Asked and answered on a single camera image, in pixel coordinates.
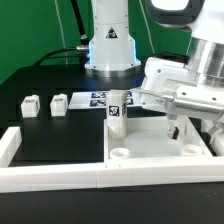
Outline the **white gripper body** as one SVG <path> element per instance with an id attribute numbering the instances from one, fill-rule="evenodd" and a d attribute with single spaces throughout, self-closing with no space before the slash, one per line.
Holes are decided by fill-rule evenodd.
<path id="1" fill-rule="evenodd" d="M 219 88 L 145 78 L 140 103 L 147 110 L 224 123 L 224 91 Z"/>

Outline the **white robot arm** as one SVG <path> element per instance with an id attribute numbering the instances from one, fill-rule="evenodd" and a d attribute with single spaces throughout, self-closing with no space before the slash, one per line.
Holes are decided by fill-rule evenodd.
<path id="1" fill-rule="evenodd" d="M 126 27 L 126 0 L 91 0 L 94 36 L 85 68 L 98 75 L 126 72 L 140 64 Z M 224 0 L 146 0 L 159 28 L 191 34 L 185 62 L 147 59 L 140 102 L 145 109 L 210 120 L 224 129 Z"/>

